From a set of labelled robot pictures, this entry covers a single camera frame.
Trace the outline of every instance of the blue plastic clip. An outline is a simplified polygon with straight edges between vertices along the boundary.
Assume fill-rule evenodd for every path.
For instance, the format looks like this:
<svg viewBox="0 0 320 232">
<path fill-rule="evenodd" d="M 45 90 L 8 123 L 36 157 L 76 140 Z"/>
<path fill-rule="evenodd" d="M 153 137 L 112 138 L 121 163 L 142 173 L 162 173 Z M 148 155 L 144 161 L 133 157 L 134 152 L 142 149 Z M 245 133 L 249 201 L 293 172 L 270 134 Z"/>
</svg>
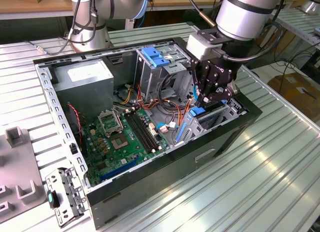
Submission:
<svg viewBox="0 0 320 232">
<path fill-rule="evenodd" d="M 205 112 L 204 108 L 194 107 L 190 109 L 190 114 L 192 115 L 192 117 L 196 117 L 196 115 L 204 112 Z"/>
<path fill-rule="evenodd" d="M 141 52 L 152 63 L 152 65 L 155 68 L 170 64 L 170 61 L 164 59 L 164 57 L 161 55 L 161 52 L 159 52 L 154 47 L 142 48 Z"/>
</svg>

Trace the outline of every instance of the yellow cable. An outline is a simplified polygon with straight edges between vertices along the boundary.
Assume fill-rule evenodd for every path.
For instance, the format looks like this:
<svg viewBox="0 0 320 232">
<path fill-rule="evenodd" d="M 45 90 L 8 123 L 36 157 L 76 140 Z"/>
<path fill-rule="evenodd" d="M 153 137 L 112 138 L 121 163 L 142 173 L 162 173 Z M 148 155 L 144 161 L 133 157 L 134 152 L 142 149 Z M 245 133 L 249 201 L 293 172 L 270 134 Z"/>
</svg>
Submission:
<svg viewBox="0 0 320 232">
<path fill-rule="evenodd" d="M 128 92 L 128 96 L 127 96 L 127 98 L 126 98 L 126 100 L 124 101 L 124 102 L 122 102 L 121 104 L 127 104 L 128 102 L 129 102 L 129 99 L 130 99 L 130 94 L 131 94 L 131 90 L 129 90 L 129 92 Z"/>
</svg>

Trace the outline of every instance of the red cable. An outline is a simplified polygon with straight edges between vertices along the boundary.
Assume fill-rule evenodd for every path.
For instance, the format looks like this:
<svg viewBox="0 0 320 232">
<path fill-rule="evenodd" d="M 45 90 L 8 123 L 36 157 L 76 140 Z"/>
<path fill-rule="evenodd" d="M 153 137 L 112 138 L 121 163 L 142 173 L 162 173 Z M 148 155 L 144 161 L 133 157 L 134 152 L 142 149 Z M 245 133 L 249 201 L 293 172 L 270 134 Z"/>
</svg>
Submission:
<svg viewBox="0 0 320 232">
<path fill-rule="evenodd" d="M 78 126 L 79 126 L 79 135 L 80 135 L 80 144 L 81 144 L 81 125 L 80 125 L 80 119 L 79 119 L 79 115 L 78 115 L 78 112 L 76 111 L 76 109 L 71 105 L 71 104 L 68 104 L 69 107 L 72 108 L 72 110 L 74 111 L 75 115 L 76 115 L 76 118 L 78 120 Z"/>
</svg>

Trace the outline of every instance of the motherboard chip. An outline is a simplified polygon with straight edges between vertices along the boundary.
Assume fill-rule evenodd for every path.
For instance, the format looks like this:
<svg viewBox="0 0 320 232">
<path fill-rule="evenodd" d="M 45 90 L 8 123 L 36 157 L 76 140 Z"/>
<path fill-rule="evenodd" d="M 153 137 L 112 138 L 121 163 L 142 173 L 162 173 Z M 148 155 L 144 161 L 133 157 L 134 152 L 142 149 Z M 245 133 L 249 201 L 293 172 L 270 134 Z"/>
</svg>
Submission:
<svg viewBox="0 0 320 232">
<path fill-rule="evenodd" d="M 101 164 L 98 164 L 96 167 L 97 167 L 99 170 L 103 170 L 104 168 L 107 167 L 107 165 L 106 165 L 105 162 L 103 162 L 103 163 L 101 163 Z"/>
<path fill-rule="evenodd" d="M 115 149 L 120 149 L 129 145 L 125 135 L 123 133 L 117 134 L 110 138 L 112 145 Z"/>
</svg>

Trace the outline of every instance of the aluminum extrusion table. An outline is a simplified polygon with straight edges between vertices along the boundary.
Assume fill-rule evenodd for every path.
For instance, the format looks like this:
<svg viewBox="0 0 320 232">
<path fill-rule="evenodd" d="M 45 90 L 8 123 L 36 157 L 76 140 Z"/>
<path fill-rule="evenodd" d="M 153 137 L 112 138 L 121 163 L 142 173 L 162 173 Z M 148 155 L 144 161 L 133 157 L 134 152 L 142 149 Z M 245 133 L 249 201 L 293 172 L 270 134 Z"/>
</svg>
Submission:
<svg viewBox="0 0 320 232">
<path fill-rule="evenodd" d="M 111 32 L 113 44 L 196 30 L 176 24 Z M 61 39 L 36 41 L 58 50 Z M 67 46 L 64 54 L 71 53 Z M 43 179 L 69 166 L 32 60 L 44 55 L 27 43 L 0 45 L 0 134 L 29 130 Z M 320 214 L 320 129 L 242 67 L 237 85 L 262 111 L 232 147 L 186 178 L 116 218 L 99 231 L 307 231 Z M 0 225 L 1 231 L 94 231 L 88 211 L 60 230 L 46 202 Z"/>
<path fill-rule="evenodd" d="M 286 9 L 279 13 L 276 21 L 310 45 L 320 43 L 320 36 L 314 33 L 314 29 L 320 27 L 320 15 L 311 16 L 298 9 Z"/>
</svg>

